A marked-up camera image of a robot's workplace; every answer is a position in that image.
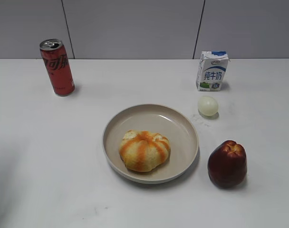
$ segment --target plate rim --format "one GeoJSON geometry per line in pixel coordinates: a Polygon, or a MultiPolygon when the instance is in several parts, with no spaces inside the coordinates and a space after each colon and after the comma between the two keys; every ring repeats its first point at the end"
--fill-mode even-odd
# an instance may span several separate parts
{"type": "Polygon", "coordinates": [[[190,166],[193,164],[196,156],[197,156],[197,153],[198,153],[198,150],[199,150],[199,138],[198,138],[198,133],[194,127],[194,125],[191,123],[191,121],[189,120],[189,118],[187,118],[184,114],[182,114],[181,112],[178,112],[177,110],[173,109],[173,108],[170,108],[168,106],[165,106],[163,104],[137,104],[137,105],[133,105],[133,106],[130,106],[128,108],[125,108],[123,109],[122,111],[118,112],[117,114],[115,114],[106,124],[104,130],[103,130],[103,134],[102,134],[102,148],[103,148],[103,152],[106,156],[106,159],[109,163],[109,165],[113,168],[113,170],[115,170],[119,175],[129,179],[130,181],[134,181],[134,182],[137,182],[137,183],[141,183],[141,184],[160,184],[160,183],[165,183],[165,182],[168,182],[168,181],[172,181],[176,178],[178,178],[179,176],[181,176],[182,174],[184,174],[189,168],[190,166]],[[195,153],[194,153],[194,157],[191,159],[190,163],[186,166],[186,168],[179,172],[178,174],[176,175],[173,175],[169,178],[166,178],[166,179],[158,179],[158,180],[146,180],[146,179],[142,179],[142,178],[136,178],[132,175],[128,175],[124,172],[122,172],[118,167],[116,167],[112,161],[110,160],[110,158],[108,157],[107,153],[106,153],[106,148],[105,148],[105,145],[104,145],[104,138],[105,138],[105,133],[106,133],[106,130],[109,126],[109,124],[111,123],[112,120],[115,119],[116,116],[118,116],[120,113],[128,110],[128,109],[131,109],[131,108],[135,108],[135,107],[139,107],[139,106],[145,106],[145,105],[154,105],[154,106],[161,106],[163,108],[168,108],[168,109],[171,109],[175,112],[177,112],[179,115],[181,115],[183,118],[185,118],[187,120],[187,122],[191,125],[191,127],[193,128],[194,132],[195,132],[195,135],[196,135],[196,142],[197,142],[197,147],[196,147],[196,150],[195,150],[195,153]]]}

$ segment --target bun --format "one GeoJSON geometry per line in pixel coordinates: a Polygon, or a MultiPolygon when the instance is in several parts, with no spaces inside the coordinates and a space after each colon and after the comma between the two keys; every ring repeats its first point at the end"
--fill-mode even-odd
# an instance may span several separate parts
{"type": "Polygon", "coordinates": [[[149,172],[164,163],[170,152],[169,140],[159,133],[130,130],[119,147],[125,166],[138,172],[149,172]]]}

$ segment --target peeled egg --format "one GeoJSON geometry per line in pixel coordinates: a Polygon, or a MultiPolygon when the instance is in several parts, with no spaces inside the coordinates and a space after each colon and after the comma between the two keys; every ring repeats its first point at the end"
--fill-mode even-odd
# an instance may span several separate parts
{"type": "Polygon", "coordinates": [[[217,101],[210,96],[202,96],[197,102],[198,110],[206,116],[212,116],[217,113],[219,105],[217,101]]]}

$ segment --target coca-cola can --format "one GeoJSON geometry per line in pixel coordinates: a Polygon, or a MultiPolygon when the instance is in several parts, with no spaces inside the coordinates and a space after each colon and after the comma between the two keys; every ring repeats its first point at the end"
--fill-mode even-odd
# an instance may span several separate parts
{"type": "Polygon", "coordinates": [[[72,93],[75,85],[63,42],[59,39],[44,40],[40,43],[40,52],[55,93],[59,96],[72,93]]]}

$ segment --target wall seam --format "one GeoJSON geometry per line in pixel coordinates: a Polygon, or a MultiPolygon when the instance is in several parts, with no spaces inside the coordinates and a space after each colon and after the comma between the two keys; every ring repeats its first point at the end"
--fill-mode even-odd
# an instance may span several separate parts
{"type": "Polygon", "coordinates": [[[202,15],[203,15],[203,11],[205,9],[205,4],[206,4],[206,0],[203,1],[203,5],[202,5],[202,13],[201,13],[201,19],[200,19],[200,24],[198,26],[198,31],[197,31],[197,35],[196,35],[196,40],[195,40],[195,46],[194,46],[194,52],[193,52],[193,59],[195,56],[195,51],[196,51],[196,46],[197,46],[197,41],[198,41],[198,36],[200,34],[200,30],[201,30],[201,25],[202,25],[202,15]]]}
{"type": "Polygon", "coordinates": [[[70,42],[70,47],[72,48],[73,58],[76,59],[76,58],[75,58],[74,49],[73,49],[73,43],[72,43],[72,40],[71,40],[71,38],[70,38],[70,33],[69,33],[69,29],[68,29],[67,16],[66,16],[66,14],[65,14],[63,0],[61,0],[61,4],[62,4],[63,13],[64,13],[65,23],[66,23],[66,25],[67,25],[67,33],[68,33],[68,38],[69,38],[69,42],[70,42]]]}

